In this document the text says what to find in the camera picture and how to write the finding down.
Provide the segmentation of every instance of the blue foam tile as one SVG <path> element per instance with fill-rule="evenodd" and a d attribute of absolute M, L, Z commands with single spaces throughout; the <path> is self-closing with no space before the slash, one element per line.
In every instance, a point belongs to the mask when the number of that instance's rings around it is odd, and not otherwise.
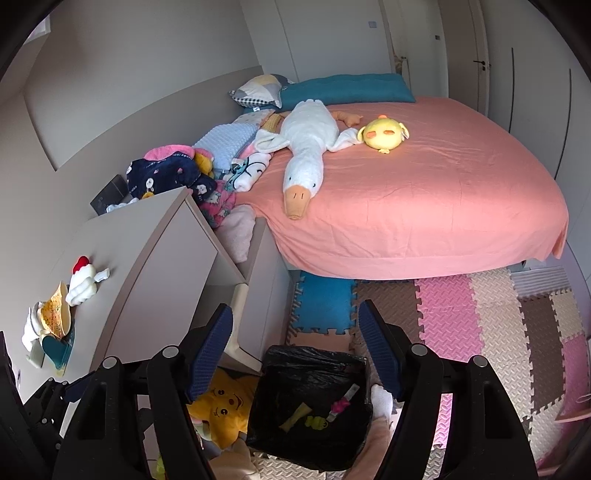
<path fill-rule="evenodd" d="M 355 325 L 351 318 L 354 284 L 354 280 L 318 277 L 302 272 L 297 289 L 301 293 L 294 296 L 291 327 L 304 333 L 328 333 L 330 328 L 344 334 L 346 329 Z"/>

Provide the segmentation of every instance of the dresser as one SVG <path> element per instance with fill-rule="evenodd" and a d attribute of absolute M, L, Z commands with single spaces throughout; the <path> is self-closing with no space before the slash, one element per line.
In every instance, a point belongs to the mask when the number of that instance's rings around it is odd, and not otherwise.
<path fill-rule="evenodd" d="M 47 297 L 69 282 L 82 255 L 111 276 L 73 309 L 64 380 L 86 375 L 106 356 L 133 362 L 178 345 L 219 303 L 234 312 L 221 365 L 258 372 L 267 348 L 284 342 L 293 283 L 264 219 L 256 221 L 248 260 L 237 266 L 187 189 L 125 206 L 82 225 L 47 279 Z M 38 384 L 55 376 L 48 358 L 37 372 Z"/>

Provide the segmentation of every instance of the folded blanket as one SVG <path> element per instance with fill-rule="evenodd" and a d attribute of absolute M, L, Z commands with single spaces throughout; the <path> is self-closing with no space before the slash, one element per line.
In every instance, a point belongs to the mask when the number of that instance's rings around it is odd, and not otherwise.
<path fill-rule="evenodd" d="M 234 159 L 232 169 L 224 179 L 236 192 L 248 192 L 269 166 L 270 153 L 255 152 L 244 160 Z"/>
<path fill-rule="evenodd" d="M 245 262 L 255 227 L 255 211 L 250 205 L 239 205 L 224 218 L 216 230 L 223 247 L 234 263 Z"/>

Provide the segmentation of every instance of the pillow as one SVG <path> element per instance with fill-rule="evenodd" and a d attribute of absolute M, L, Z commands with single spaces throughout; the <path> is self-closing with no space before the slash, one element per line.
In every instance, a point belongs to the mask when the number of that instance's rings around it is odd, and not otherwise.
<path fill-rule="evenodd" d="M 260 127 L 265 123 L 267 118 L 273 114 L 273 110 L 262 109 L 258 112 L 243 113 L 241 116 L 236 118 L 233 124 L 253 124 Z"/>
<path fill-rule="evenodd" d="M 204 148 L 213 154 L 213 168 L 228 171 L 232 159 L 255 138 L 258 126 L 254 124 L 224 124 L 213 127 L 194 144 L 193 148 Z"/>
<path fill-rule="evenodd" d="M 333 75 L 288 85 L 281 92 L 280 111 L 293 110 L 298 103 L 308 98 L 322 100 L 325 105 L 416 101 L 402 76 L 397 73 Z"/>
<path fill-rule="evenodd" d="M 283 75 L 259 75 L 229 93 L 232 100 L 244 107 L 274 105 L 281 108 L 279 92 L 288 84 Z"/>

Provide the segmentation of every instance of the pink foam tile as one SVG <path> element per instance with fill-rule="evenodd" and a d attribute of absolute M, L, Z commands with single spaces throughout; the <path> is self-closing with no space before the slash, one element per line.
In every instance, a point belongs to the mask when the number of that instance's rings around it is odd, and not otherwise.
<path fill-rule="evenodd" d="M 418 296 L 421 299 L 421 311 L 475 304 L 470 278 L 466 275 L 419 278 L 415 283 L 420 289 Z"/>
<path fill-rule="evenodd" d="M 449 424 L 452 420 L 452 402 L 453 395 L 445 393 L 441 396 L 439 405 L 439 416 L 437 418 L 437 427 L 433 437 L 433 445 L 441 445 L 444 449 L 447 446 L 447 437 L 449 435 Z"/>
<path fill-rule="evenodd" d="M 577 335 L 563 342 L 566 394 L 562 414 L 581 410 L 577 404 L 581 395 L 589 393 L 589 358 L 584 335 Z"/>

